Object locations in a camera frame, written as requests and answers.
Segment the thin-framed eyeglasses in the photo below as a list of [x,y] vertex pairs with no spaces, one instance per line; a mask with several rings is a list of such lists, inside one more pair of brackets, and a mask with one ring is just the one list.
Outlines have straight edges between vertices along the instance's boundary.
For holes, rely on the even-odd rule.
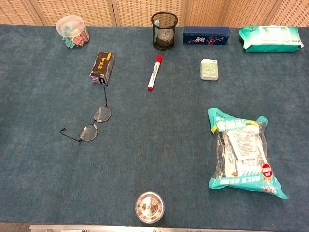
[[96,125],[96,123],[102,123],[102,122],[106,122],[110,119],[112,113],[110,111],[110,109],[108,108],[108,101],[107,101],[107,95],[106,95],[106,88],[105,86],[103,86],[103,90],[104,90],[104,98],[105,98],[105,104],[101,107],[99,107],[96,112],[94,113],[94,121],[90,124],[87,124],[81,131],[80,135],[79,135],[79,139],[75,139],[71,136],[68,136],[64,133],[64,131],[66,130],[66,128],[62,128],[59,132],[72,139],[75,140],[77,142],[81,142],[81,141],[92,141],[96,138],[97,134],[98,134],[98,127]]

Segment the red white marker pen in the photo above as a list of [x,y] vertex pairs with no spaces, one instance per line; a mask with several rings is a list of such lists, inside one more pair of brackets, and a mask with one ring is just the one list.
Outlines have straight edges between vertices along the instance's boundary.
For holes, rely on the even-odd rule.
[[158,73],[158,70],[159,70],[159,67],[160,67],[160,64],[162,62],[162,56],[161,55],[158,55],[157,56],[157,59],[156,59],[156,63],[154,65],[154,69],[153,69],[153,72],[151,74],[151,78],[150,78],[150,81],[149,81],[149,84],[148,84],[148,87],[147,89],[149,91],[152,91],[153,90],[153,87],[154,87],[154,83],[155,83],[155,80],[156,80],[156,76],[157,76],[157,73]]

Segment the black mesh pen holder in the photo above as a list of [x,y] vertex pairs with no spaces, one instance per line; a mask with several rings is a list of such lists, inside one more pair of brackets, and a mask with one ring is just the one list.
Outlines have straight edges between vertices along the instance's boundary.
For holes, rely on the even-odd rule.
[[168,46],[168,47],[159,46],[157,41],[156,43],[154,43],[155,21],[156,20],[160,21],[159,29],[173,29],[174,38],[175,38],[175,28],[176,28],[176,25],[178,24],[178,18],[175,14],[170,13],[170,12],[158,12],[158,13],[155,13],[151,18],[151,22],[153,25],[153,39],[152,39],[153,47],[158,50],[162,50],[162,51],[170,50],[174,46],[174,40],[173,40],[173,45]]

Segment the small grey-green tissue pack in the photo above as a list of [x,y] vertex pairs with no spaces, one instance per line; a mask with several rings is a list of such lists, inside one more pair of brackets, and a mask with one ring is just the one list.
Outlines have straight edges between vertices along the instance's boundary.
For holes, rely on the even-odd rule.
[[218,61],[211,59],[203,59],[200,63],[201,80],[217,81],[218,77]]

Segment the black staple box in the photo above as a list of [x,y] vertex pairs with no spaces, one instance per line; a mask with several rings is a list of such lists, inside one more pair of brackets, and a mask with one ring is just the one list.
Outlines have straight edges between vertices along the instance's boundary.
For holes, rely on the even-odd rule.
[[98,52],[89,78],[94,84],[108,85],[108,81],[115,62],[112,52]]

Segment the silver steel wool ball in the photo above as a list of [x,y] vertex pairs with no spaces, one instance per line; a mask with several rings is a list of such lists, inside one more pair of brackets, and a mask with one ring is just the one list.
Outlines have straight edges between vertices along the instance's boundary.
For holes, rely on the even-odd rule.
[[157,43],[159,46],[168,47],[173,45],[174,31],[173,29],[159,29],[157,35]]

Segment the round metal tin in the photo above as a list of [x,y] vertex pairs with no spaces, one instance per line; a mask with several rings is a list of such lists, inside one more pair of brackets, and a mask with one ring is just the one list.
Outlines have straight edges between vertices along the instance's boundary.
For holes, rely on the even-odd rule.
[[140,221],[146,224],[153,224],[163,217],[165,204],[159,194],[148,191],[138,197],[135,211]]

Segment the dark blue rectangular box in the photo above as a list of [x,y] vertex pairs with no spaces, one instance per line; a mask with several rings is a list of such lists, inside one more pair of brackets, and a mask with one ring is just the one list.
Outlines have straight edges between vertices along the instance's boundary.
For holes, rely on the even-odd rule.
[[186,26],[183,32],[183,44],[226,45],[229,36],[229,27]]

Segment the teal clear snack bag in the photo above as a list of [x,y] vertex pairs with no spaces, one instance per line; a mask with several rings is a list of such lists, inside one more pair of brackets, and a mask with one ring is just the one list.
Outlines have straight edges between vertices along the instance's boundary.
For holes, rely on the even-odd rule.
[[268,162],[264,136],[268,119],[236,118],[218,108],[208,109],[208,117],[216,136],[216,168],[209,188],[233,187],[287,199]]

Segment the clear jar of binder clips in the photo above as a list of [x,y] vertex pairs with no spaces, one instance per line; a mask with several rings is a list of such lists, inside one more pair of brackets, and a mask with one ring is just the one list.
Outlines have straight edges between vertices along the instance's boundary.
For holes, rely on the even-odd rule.
[[68,15],[56,23],[56,30],[67,48],[83,47],[89,43],[89,34],[84,20],[76,15]]

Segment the woven folding screen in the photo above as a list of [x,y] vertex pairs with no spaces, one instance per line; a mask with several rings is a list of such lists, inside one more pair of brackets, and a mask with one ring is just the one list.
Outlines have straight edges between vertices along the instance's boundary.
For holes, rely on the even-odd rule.
[[49,26],[77,15],[88,26],[147,27],[160,11],[180,27],[309,27],[309,0],[0,0],[0,24]]

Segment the green white wet wipes pack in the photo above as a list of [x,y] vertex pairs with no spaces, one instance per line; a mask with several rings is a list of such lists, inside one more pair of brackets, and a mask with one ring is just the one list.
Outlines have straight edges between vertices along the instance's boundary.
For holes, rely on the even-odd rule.
[[249,26],[239,30],[247,53],[294,52],[304,47],[293,26]]

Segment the aluminium rail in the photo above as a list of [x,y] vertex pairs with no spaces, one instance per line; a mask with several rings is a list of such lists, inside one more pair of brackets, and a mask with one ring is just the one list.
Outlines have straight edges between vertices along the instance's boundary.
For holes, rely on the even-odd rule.
[[145,226],[106,226],[106,225],[43,225],[32,224],[31,232],[274,232],[259,230],[232,230],[232,229],[195,229],[195,228],[168,228]]

